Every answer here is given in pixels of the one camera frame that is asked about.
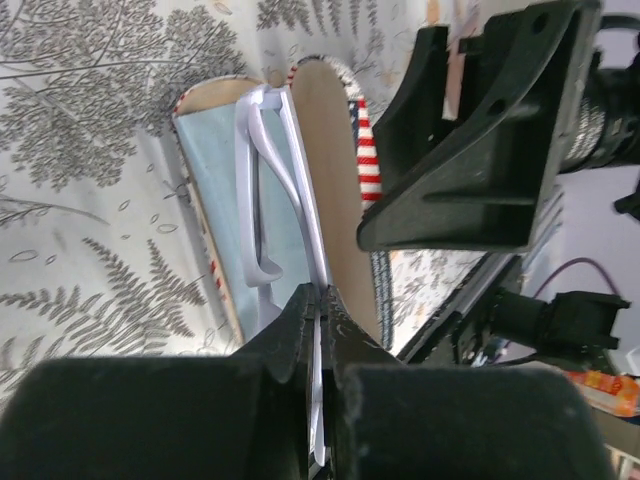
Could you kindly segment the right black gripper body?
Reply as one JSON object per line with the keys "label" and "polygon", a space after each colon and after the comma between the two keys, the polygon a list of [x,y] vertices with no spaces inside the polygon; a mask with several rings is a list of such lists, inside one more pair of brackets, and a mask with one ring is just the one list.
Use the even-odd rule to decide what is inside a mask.
{"label": "right black gripper body", "polygon": [[595,49],[561,174],[639,164],[639,57],[603,68]]}

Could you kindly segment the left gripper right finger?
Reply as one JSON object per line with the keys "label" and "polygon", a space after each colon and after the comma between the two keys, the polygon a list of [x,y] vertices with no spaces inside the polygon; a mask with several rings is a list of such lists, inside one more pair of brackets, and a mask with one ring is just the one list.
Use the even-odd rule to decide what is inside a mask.
{"label": "left gripper right finger", "polygon": [[325,419],[336,479],[610,479],[591,407],[564,365],[612,343],[615,300],[551,302],[511,292],[490,308],[494,333],[533,346],[543,367],[405,364],[325,297]]}

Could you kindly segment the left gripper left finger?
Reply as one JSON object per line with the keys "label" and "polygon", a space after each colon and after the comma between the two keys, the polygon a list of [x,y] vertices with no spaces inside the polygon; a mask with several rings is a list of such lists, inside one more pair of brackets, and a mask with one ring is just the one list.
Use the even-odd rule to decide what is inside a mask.
{"label": "left gripper left finger", "polygon": [[59,358],[1,418],[5,479],[304,479],[315,292],[234,354]]}

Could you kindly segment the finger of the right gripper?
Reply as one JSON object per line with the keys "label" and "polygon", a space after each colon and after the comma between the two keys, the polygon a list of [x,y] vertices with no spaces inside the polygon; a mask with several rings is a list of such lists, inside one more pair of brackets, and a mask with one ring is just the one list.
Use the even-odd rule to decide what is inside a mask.
{"label": "finger of the right gripper", "polygon": [[520,253],[565,158],[601,5],[550,1],[492,17],[466,44],[458,116],[365,213],[365,251]]}
{"label": "finger of the right gripper", "polygon": [[385,194],[431,151],[438,137],[448,70],[447,40],[446,26],[418,30],[402,82],[373,127]]}

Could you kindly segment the flag pattern glasses case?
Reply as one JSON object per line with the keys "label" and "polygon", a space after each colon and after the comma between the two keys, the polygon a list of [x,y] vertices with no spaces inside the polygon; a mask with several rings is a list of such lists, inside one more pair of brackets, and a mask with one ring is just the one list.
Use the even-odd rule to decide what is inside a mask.
{"label": "flag pattern glasses case", "polygon": [[[294,65],[287,79],[296,109],[319,213],[329,276],[352,319],[384,347],[393,343],[393,287],[389,256],[358,248],[356,230],[366,210],[381,196],[377,152],[366,100],[352,70],[328,55],[312,55]],[[176,118],[233,104],[257,81],[222,76],[185,91],[173,112],[184,158],[192,207],[202,229],[223,309],[243,340],[230,290],[181,146]]]}

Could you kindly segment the white frame sunglasses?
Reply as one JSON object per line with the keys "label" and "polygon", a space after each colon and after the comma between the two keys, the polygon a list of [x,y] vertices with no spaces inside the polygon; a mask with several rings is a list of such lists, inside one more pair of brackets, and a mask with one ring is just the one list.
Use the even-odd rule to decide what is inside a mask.
{"label": "white frame sunglasses", "polygon": [[295,287],[319,299],[329,283],[321,229],[293,100],[259,85],[236,104],[235,169],[241,265],[258,292],[260,327]]}

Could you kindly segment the blue cleaning cloth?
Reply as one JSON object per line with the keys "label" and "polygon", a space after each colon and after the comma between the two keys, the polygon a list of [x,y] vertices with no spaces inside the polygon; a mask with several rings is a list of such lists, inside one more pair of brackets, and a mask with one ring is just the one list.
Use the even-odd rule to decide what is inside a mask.
{"label": "blue cleaning cloth", "polygon": [[[261,329],[258,291],[242,271],[240,218],[235,184],[235,110],[227,104],[176,118],[181,146],[213,236],[221,270],[247,340]],[[283,270],[272,283],[273,303],[282,308],[298,285],[310,281],[304,242],[288,195],[273,171],[259,163],[259,193],[267,254]]]}

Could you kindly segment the pink glasses case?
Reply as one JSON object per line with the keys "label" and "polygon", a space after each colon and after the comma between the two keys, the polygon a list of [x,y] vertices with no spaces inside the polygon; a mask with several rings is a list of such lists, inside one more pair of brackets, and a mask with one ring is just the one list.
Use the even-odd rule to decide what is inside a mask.
{"label": "pink glasses case", "polygon": [[456,119],[459,112],[465,54],[460,51],[461,38],[454,38],[448,46],[448,71],[445,86],[443,115],[446,119]]}

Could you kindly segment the floral table mat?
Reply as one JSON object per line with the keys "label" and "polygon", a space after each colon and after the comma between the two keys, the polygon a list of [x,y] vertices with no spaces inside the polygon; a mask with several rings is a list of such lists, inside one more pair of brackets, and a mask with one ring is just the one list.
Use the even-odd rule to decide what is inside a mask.
{"label": "floral table mat", "polygon": [[477,34],[493,1],[5,1],[1,398],[38,363],[227,355],[243,341],[200,243],[171,114],[222,76],[286,83],[330,55],[379,118],[418,29]]}

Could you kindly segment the orange snack packet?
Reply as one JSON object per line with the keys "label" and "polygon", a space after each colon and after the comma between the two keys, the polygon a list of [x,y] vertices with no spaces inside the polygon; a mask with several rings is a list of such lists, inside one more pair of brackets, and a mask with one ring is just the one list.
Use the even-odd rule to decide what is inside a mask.
{"label": "orange snack packet", "polygon": [[639,382],[634,378],[594,370],[565,375],[592,407],[620,418],[639,415]]}

